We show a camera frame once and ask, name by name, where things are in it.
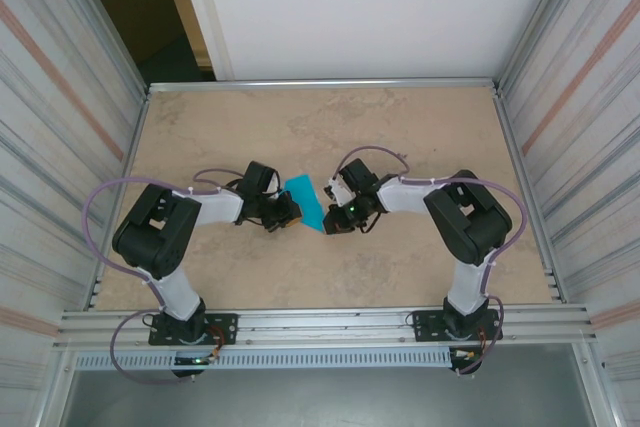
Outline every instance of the black bracket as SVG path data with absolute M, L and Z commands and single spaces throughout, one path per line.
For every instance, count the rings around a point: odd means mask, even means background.
M 499 324 L 497 310 L 487 309 L 472 329 L 463 336 L 454 336 L 444 320 L 444 310 L 417 310 L 411 313 L 416 342 L 479 342 L 479 332 L 484 329 L 487 341 L 493 339 Z
M 236 343 L 238 334 L 238 314 L 204 314 L 204 328 L 202 334 L 193 342 L 185 342 L 180 339 L 179 335 L 175 335 L 172 330 L 174 322 L 165 314 L 153 315 L 151 322 L 151 332 L 149 333 L 149 345 L 218 345 L 219 341 L 217 329 L 210 329 L 216 326 L 224 335 L 224 345 L 233 345 Z

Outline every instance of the beige marble surface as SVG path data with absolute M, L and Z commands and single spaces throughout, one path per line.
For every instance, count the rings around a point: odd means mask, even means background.
M 133 174 L 187 186 L 197 170 L 244 171 L 255 159 L 283 179 L 310 174 L 326 205 L 326 179 L 362 144 L 407 154 L 418 177 L 468 168 L 517 191 L 484 88 L 156 93 Z M 379 175 L 398 168 L 385 154 L 362 159 Z M 124 212 L 141 189 L 128 188 Z M 517 208 L 498 198 L 517 226 Z M 183 265 L 210 308 L 335 308 L 438 305 L 453 262 L 428 216 L 398 213 L 383 216 L 368 235 L 329 237 L 301 224 L 274 234 L 250 224 L 204 226 L 194 232 Z M 530 230 L 499 259 L 489 291 L 507 303 L 550 301 Z M 98 309 L 154 302 L 140 282 L 107 269 Z

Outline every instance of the blue fabric piece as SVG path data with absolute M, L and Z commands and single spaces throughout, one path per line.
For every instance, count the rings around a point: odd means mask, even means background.
M 284 190 L 291 192 L 291 198 L 300 206 L 300 211 L 302 212 L 301 222 L 312 229 L 324 233 L 324 227 L 322 226 L 324 210 L 318 201 L 315 190 L 313 190 L 311 177 L 308 174 L 304 174 L 289 179 L 284 183 Z

